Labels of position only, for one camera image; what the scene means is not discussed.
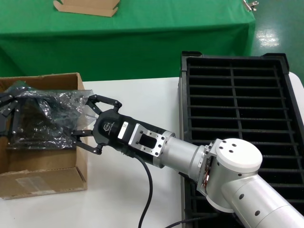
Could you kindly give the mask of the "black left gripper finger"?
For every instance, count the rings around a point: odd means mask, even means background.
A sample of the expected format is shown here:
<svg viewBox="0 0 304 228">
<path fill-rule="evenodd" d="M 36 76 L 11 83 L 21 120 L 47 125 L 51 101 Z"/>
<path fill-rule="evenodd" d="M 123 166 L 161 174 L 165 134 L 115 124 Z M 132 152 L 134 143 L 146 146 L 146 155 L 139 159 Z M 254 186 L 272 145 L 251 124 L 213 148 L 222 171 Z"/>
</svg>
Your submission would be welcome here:
<svg viewBox="0 0 304 228">
<path fill-rule="evenodd" d="M 17 133 L 19 107 L 7 108 L 0 114 L 0 135 L 13 136 Z"/>
<path fill-rule="evenodd" d="M 0 94 L 0 108 L 3 109 L 2 115 L 8 117 L 11 112 L 18 107 L 19 101 L 17 96 L 19 91 L 4 92 Z"/>
</svg>

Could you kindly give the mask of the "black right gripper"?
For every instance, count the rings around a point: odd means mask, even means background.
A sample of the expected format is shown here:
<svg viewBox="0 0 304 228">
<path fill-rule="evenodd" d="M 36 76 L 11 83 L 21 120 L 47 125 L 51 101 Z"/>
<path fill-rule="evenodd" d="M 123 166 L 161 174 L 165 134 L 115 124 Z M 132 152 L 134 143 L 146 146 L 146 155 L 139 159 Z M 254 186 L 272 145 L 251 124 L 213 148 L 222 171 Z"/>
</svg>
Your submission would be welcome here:
<svg viewBox="0 0 304 228">
<path fill-rule="evenodd" d="M 102 111 L 96 105 L 96 103 L 99 102 L 112 105 L 113 109 Z M 151 165 L 153 164 L 152 155 L 130 147 L 128 142 L 132 136 L 136 124 L 140 124 L 147 130 L 159 134 L 163 134 L 164 129 L 118 113 L 119 109 L 122 107 L 122 104 L 118 100 L 109 97 L 91 95 L 88 97 L 86 105 L 88 105 L 98 115 L 98 119 L 94 125 L 93 131 L 76 130 L 71 133 L 72 141 L 76 146 L 96 155 L 102 154 L 103 146 L 110 146 L 128 156 L 132 156 L 135 153 L 146 163 Z M 94 137 L 96 143 L 98 144 L 97 147 L 92 147 L 82 142 L 81 138 L 84 137 Z"/>
</svg>

